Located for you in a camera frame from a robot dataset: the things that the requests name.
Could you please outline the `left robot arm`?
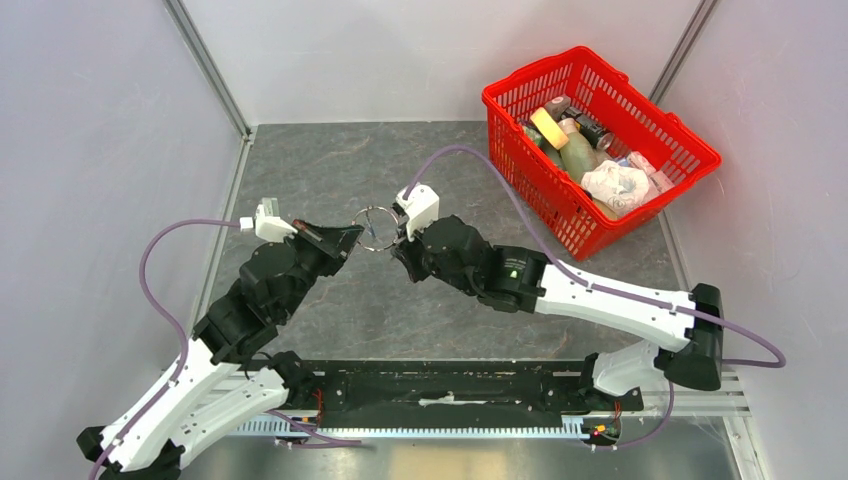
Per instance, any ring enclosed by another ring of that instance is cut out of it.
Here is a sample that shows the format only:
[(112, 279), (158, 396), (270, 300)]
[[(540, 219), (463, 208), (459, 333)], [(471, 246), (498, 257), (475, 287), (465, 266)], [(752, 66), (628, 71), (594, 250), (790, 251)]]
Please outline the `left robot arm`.
[(201, 453), (252, 417), (311, 401), (312, 373), (300, 366), (297, 354), (284, 352), (235, 390), (200, 403), (277, 336), (318, 278), (341, 269), (364, 229), (288, 223), (277, 216), (243, 217), (235, 225), (263, 242), (190, 332), (152, 295), (147, 264), (140, 264), (143, 293), (174, 328), (180, 352), (128, 411), (109, 425), (80, 433), (77, 444), (93, 463), (90, 478), (177, 479)]

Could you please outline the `large silver keyring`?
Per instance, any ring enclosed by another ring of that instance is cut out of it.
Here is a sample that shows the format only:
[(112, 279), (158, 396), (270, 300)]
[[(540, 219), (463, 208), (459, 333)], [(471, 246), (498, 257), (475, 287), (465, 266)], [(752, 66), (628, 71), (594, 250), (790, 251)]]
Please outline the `large silver keyring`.
[(391, 249), (398, 241), (400, 219), (391, 208), (370, 205), (359, 210), (352, 219), (353, 225), (363, 228), (358, 240), (361, 248), (369, 252)]

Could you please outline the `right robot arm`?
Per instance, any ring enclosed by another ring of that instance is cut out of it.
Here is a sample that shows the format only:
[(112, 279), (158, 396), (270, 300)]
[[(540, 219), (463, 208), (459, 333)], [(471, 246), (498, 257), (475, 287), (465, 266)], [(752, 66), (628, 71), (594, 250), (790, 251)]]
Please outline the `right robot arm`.
[(586, 357), (577, 395), (588, 408), (604, 408), (658, 377), (698, 391), (721, 386), (723, 330), (699, 317), (714, 306), (713, 287), (701, 304), (693, 292), (564, 273), (563, 262), (492, 245), (455, 215), (418, 231), (401, 225), (391, 253), (412, 282), (435, 278), (495, 311), (571, 317), (639, 337), (630, 347)]

